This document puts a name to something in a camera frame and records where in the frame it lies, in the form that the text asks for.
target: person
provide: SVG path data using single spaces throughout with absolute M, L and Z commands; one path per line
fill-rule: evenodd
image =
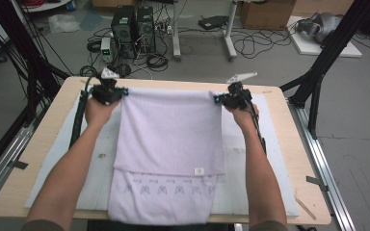
M 89 171 L 95 141 L 118 103 L 105 106 L 93 98 L 89 99 L 86 108 L 87 128 L 48 174 L 22 231 L 70 229 L 77 200 Z M 245 138 L 250 231 L 285 231 L 286 213 L 278 182 L 260 144 L 251 114 L 243 110 L 228 110 L 233 113 Z

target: shirt sleeve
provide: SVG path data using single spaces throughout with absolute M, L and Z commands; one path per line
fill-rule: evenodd
M 252 226 L 249 231 L 287 231 L 287 227 L 280 222 L 267 220 Z
M 59 224 L 45 219 L 31 220 L 22 226 L 21 231 L 65 231 Z

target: white plastic bag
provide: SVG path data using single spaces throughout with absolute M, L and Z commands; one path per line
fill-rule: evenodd
M 79 23 L 73 15 L 56 14 L 48 18 L 50 33 L 75 32 L 80 30 Z

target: computer tower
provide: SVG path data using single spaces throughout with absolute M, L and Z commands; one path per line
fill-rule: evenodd
M 137 11 L 137 23 L 141 42 L 141 52 L 155 52 L 155 32 L 152 7 L 141 7 Z
M 119 55 L 122 57 L 120 53 L 124 52 L 124 58 L 136 58 L 135 42 L 139 36 L 134 6 L 117 6 L 111 29 Z

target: black device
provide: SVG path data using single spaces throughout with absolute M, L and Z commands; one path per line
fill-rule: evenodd
M 137 11 L 140 50 L 144 53 L 154 53 L 156 51 L 153 14 L 152 7 L 141 7 Z
M 266 141 L 262 138 L 259 129 L 259 119 L 258 115 L 254 111 L 254 107 L 251 103 L 251 91 L 244 90 L 242 82 L 232 83 L 227 87 L 229 93 L 223 93 L 220 95 L 214 95 L 215 103 L 222 103 L 224 106 L 232 109 L 245 110 L 248 108 L 248 112 L 251 113 L 251 118 L 253 119 L 254 126 L 256 127 L 257 136 L 263 147 L 264 153 L 266 153 Z
M 199 20 L 199 26 L 205 30 L 211 30 L 217 27 L 222 27 L 227 25 L 229 17 L 228 16 L 211 16 Z
M 117 6 L 111 23 L 118 55 L 136 58 L 135 42 L 139 38 L 134 6 Z
M 86 82 L 85 89 L 81 90 L 80 92 L 80 99 L 79 104 L 77 106 L 76 116 L 74 117 L 69 148 L 71 148 L 73 144 L 77 141 L 77 139 L 80 137 L 83 114 L 86 110 L 86 104 L 87 101 L 89 100 L 90 94 L 92 94 L 92 97 L 95 100 L 104 105 L 112 104 L 122 99 L 124 96 L 128 95 L 128 89 L 116 87 L 117 83 L 116 80 L 103 79 L 101 78 L 101 74 L 97 74 L 95 76 L 95 78 L 97 78 L 100 81 L 100 85 L 94 85 L 92 89 L 89 90 L 88 86 L 91 78 L 93 77 L 89 78 L 89 80 Z

